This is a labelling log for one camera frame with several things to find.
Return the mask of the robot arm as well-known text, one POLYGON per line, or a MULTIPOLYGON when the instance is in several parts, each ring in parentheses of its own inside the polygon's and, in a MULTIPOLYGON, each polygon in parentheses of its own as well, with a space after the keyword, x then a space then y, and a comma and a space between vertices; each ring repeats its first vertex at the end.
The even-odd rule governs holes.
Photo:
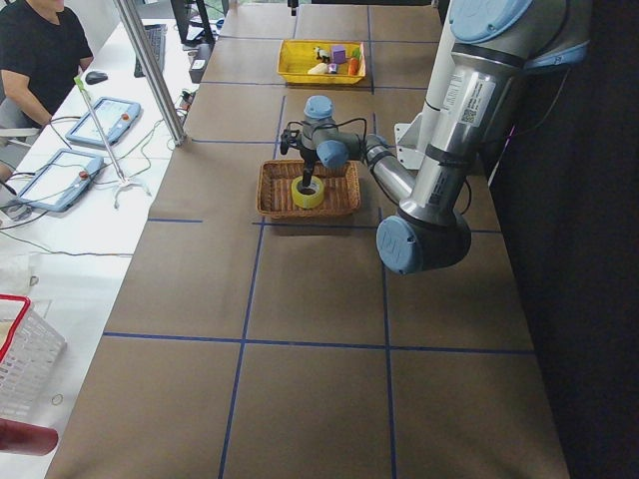
POLYGON ((523 77, 584 58, 591 14, 588 1, 451 2, 423 109, 406 128, 416 140, 417 173, 381 137, 342 132, 325 96, 307 100, 302 130, 284 132, 282 146, 299 150, 307 169, 349 160, 367 166, 397 205, 376 232, 388 269, 409 274, 454 265, 471 244, 455 203, 478 151, 505 141, 523 77))

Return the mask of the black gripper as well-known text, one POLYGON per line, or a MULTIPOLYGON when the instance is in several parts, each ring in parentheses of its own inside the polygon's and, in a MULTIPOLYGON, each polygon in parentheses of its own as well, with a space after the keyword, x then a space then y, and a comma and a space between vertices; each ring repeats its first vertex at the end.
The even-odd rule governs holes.
POLYGON ((300 147, 300 154, 304 161, 303 179, 301 184, 304 188, 314 183, 314 170, 316 162, 319 161, 319 157, 316 150, 311 150, 306 147, 300 147))

